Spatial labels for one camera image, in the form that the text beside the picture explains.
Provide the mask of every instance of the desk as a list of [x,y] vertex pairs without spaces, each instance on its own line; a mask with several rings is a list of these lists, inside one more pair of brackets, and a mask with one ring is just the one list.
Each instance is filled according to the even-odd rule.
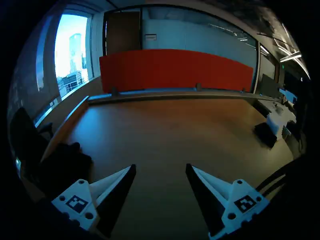
[[266,119],[242,99],[109,104],[86,99],[78,108],[83,112],[75,111],[63,141],[79,142],[92,157],[93,181],[136,164],[114,239],[208,239],[185,174],[187,163],[225,181],[243,178],[256,187],[292,160],[284,140],[270,150],[252,133]]
[[283,113],[282,113],[281,117],[286,124],[289,121],[296,122],[296,116],[286,106],[282,105],[281,103],[274,102],[274,101],[267,101],[267,100],[258,100],[258,102],[261,105],[263,105],[265,108],[267,108],[270,113],[275,113],[278,115],[278,113],[276,112],[276,107],[275,107],[275,104],[277,104],[277,106],[279,106],[283,109]]

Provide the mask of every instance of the building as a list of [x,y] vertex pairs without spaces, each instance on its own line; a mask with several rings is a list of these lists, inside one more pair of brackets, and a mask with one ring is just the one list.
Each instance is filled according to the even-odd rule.
[[63,84],[61,86],[66,87],[66,93],[75,89],[77,86],[83,83],[81,71],[75,71],[62,78]]
[[83,53],[81,54],[82,57],[82,69],[86,69],[87,68],[87,59],[86,56],[83,56]]
[[69,38],[70,73],[82,69],[81,34],[73,34]]

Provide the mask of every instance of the ceiling light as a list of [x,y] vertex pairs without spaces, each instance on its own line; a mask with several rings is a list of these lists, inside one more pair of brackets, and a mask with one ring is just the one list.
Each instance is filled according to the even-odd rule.
[[[287,55],[290,55],[291,53],[289,53],[286,49],[284,49],[283,47],[279,47],[279,49],[281,51],[283,51],[284,53],[286,53]],[[304,70],[304,72],[307,74],[308,78],[310,79],[310,76],[309,76],[309,73],[308,73],[308,70],[305,68],[305,66],[298,60],[298,59],[294,59],[294,61],[300,65],[300,67]]]
[[302,56],[301,53],[299,51],[297,51],[297,52],[289,54],[288,56],[286,56],[284,58],[281,58],[280,62],[285,62],[285,61],[295,59],[295,58],[301,58],[301,56]]
[[296,55],[296,56],[293,56],[293,57],[287,58],[287,59],[285,59],[285,60],[282,60],[282,61],[280,61],[280,62],[285,62],[285,61],[288,61],[288,60],[291,60],[291,59],[301,58],[301,57],[302,57],[302,56],[301,56],[301,54],[299,54],[299,55]]
[[269,54],[269,52],[264,48],[264,46],[260,45],[260,47],[261,47],[267,54]]

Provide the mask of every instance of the window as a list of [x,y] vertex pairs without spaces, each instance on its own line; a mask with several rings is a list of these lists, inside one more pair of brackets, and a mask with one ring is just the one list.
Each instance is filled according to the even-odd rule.
[[61,98],[89,81],[86,61],[88,18],[63,14],[59,22],[54,59]]

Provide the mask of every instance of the glass wall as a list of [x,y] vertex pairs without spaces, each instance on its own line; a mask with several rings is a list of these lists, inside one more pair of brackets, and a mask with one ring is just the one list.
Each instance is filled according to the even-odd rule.
[[142,18],[143,49],[181,49],[225,57],[251,67],[254,85],[257,43],[236,26],[204,13],[171,7],[143,8]]

